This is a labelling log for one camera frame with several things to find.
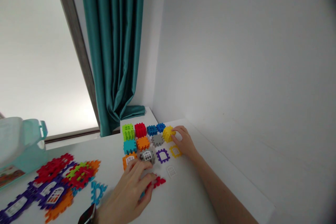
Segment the teal curtain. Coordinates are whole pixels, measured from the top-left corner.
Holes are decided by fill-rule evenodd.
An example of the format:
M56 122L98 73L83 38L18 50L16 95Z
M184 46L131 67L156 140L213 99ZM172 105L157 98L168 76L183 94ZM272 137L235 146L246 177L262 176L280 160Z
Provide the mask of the teal curtain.
M111 135L120 120L141 116L128 106L137 85L144 0L83 0L100 135Z

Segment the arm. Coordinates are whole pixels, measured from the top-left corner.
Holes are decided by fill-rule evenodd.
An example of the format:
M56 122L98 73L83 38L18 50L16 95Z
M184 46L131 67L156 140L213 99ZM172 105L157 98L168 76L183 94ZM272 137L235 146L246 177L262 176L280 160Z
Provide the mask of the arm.
M153 185L139 201L140 195L156 175L148 173L140 178L144 170L151 168L150 162L139 159L129 162L110 198L97 210L94 224L127 224L139 217L151 201Z
M184 126L177 126L173 131L177 131L181 134L181 142L177 140L174 135L171 137L180 151L185 154L196 167L220 222L257 223L249 211L247 211L243 204L235 197L230 189L227 188L198 153L187 129Z

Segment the forearm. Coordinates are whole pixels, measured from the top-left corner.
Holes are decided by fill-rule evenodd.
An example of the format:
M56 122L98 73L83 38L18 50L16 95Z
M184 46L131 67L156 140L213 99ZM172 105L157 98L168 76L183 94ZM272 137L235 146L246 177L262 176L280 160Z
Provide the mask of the forearm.
M221 223L257 223L230 189L220 180L201 155L193 159L199 176Z

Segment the light blue plastic container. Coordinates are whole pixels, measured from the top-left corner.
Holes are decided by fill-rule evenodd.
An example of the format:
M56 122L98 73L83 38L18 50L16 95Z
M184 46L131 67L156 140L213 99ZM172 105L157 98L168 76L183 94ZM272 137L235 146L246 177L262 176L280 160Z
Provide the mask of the light blue plastic container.
M37 119L20 117L0 120L0 190L47 162L47 134L44 121L40 124Z

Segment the orange waffle block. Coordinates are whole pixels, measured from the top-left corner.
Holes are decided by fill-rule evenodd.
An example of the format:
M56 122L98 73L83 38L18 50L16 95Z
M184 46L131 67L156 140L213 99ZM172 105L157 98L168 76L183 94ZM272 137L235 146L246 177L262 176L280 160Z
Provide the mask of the orange waffle block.
M96 175L99 166L100 166L100 161L99 160L92 160L90 162L86 163L87 165L89 165L89 167L91 167L91 169L93 170L93 175Z
M131 154L129 155L126 155L122 158L122 165L124 166L124 170L126 170L126 167L128 165L128 163L133 160L133 159L136 159L138 158L138 156L135 154L135 152L132 152Z
M138 138L136 142L136 146L138 147L139 152L149 148L150 142L148 141L148 138L146 136Z
M51 220L55 220L61 213L63 213L69 206L72 205L72 200L74 196L72 195L71 189L68 189L67 193L64 195L63 200L54 209L49 209L45 214L47 218L45 223Z
M163 139L166 142L171 142L172 141L172 135L176 134L176 131L172 131L173 127L172 126L168 126L163 130Z

